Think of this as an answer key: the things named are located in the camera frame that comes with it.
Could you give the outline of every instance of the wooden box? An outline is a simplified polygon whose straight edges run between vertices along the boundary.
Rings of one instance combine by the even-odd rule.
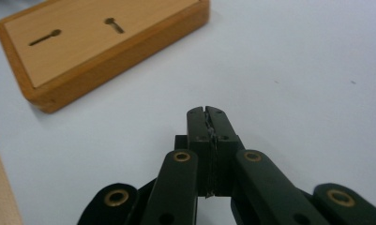
[[[0,21],[23,95],[52,113],[204,25],[209,0],[50,0]]]

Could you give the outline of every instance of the metal grommet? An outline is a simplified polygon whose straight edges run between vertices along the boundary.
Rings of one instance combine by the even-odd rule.
[[[109,191],[104,199],[106,205],[110,207],[119,206],[128,200],[128,192],[124,189],[115,189]]]
[[[254,152],[246,152],[244,154],[244,158],[246,158],[246,160],[248,161],[253,161],[253,162],[258,162],[262,160],[261,155],[259,155],[258,153],[254,153]]]
[[[352,196],[341,190],[330,189],[327,191],[327,196],[334,203],[345,207],[352,207],[356,204]]]
[[[185,152],[177,152],[173,154],[173,160],[178,162],[184,162],[190,160],[190,155]]]

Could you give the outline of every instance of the screw hole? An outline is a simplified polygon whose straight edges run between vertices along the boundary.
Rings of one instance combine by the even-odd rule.
[[[163,225],[170,225],[173,224],[173,221],[175,220],[174,216],[172,214],[162,214],[158,218],[158,222],[160,222]]]
[[[190,155],[184,152],[178,152],[173,155],[173,159],[175,161],[184,162],[190,159]]]
[[[310,224],[310,220],[306,216],[304,216],[302,214],[295,214],[295,215],[293,215],[293,219],[298,224],[302,224],[302,225],[308,225],[308,224]]]
[[[253,152],[246,152],[244,154],[244,157],[246,158],[246,160],[253,161],[253,162],[257,162],[257,161],[262,160],[261,155],[259,155],[258,153],[253,153]]]
[[[128,192],[124,189],[116,189],[108,192],[105,196],[104,202],[110,207],[119,206],[125,203],[128,199]]]
[[[341,190],[330,189],[327,191],[327,196],[334,203],[337,203],[345,207],[352,207],[355,205],[352,196]]]

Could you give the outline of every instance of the white table surface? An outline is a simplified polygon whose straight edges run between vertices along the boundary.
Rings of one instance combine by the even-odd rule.
[[[0,1],[0,19],[37,2]],[[0,155],[24,224],[76,224],[100,189],[151,181],[205,105],[298,188],[376,205],[376,1],[213,0],[208,25],[54,114],[0,45]],[[234,224],[229,202],[200,198],[197,224]]]

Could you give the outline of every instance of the keyhole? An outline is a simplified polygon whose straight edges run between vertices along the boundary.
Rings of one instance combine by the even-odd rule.
[[[124,30],[123,28],[121,28],[121,26],[119,26],[116,22],[115,22],[115,19],[114,18],[108,18],[105,20],[105,24],[108,24],[110,25],[117,33],[119,34],[123,34],[124,33]]]
[[[44,40],[46,40],[46,39],[48,39],[48,38],[50,38],[50,37],[56,37],[56,36],[60,35],[61,33],[62,33],[61,30],[58,30],[58,29],[53,30],[53,31],[51,31],[51,33],[50,33],[49,35],[44,36],[44,37],[41,37],[41,38],[39,38],[39,39],[37,39],[37,40],[31,42],[31,43],[29,44],[29,46],[37,45],[37,44],[39,44],[39,42],[44,41]]]

